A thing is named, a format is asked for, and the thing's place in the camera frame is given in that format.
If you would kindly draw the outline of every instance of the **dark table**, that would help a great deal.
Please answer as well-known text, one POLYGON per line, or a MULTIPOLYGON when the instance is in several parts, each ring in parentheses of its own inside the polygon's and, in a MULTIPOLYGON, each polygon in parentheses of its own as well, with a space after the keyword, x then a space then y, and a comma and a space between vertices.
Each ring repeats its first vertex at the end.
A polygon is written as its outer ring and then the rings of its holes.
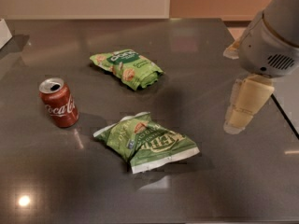
POLYGON ((0 51, 0 223, 299 221, 299 142, 269 100, 239 135, 222 126, 238 61, 219 19, 7 21, 0 51), (134 49, 165 75, 131 91, 90 55, 134 49), (38 96, 47 77, 68 83, 80 112, 56 127, 38 96), (201 155, 133 175, 93 132, 151 112, 201 155), (31 202, 20 207, 28 195, 31 202))

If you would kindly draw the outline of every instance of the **coca-cola can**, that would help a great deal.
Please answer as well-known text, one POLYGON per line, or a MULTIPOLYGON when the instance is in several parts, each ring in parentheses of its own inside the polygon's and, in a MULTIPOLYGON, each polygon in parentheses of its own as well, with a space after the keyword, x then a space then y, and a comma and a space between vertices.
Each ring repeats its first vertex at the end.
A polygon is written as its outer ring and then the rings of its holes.
POLYGON ((48 78, 39 86, 39 96, 58 127, 72 126, 78 120, 74 99, 61 78, 48 78))

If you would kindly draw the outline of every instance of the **chip bag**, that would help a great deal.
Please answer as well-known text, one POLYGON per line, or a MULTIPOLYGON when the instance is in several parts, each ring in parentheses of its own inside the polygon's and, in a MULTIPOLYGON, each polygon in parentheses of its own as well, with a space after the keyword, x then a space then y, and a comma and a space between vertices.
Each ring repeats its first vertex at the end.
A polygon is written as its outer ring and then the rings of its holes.
POLYGON ((153 122, 147 112, 125 117, 93 136, 129 162, 133 174, 187 159, 200 152, 190 138, 153 122))
POLYGON ((91 56, 93 63, 121 79, 134 91, 146 88, 158 80, 163 70, 148 58, 131 49, 91 56))

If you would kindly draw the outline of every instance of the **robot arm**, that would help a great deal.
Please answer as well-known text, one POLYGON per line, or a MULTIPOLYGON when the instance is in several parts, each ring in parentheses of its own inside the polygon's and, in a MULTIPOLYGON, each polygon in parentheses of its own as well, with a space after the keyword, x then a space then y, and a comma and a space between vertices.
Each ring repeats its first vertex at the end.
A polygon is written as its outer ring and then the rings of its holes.
POLYGON ((299 0, 273 0, 224 51, 253 74, 234 84, 224 123, 227 133, 245 129, 273 93, 272 77, 288 75, 298 66, 298 8, 299 0))

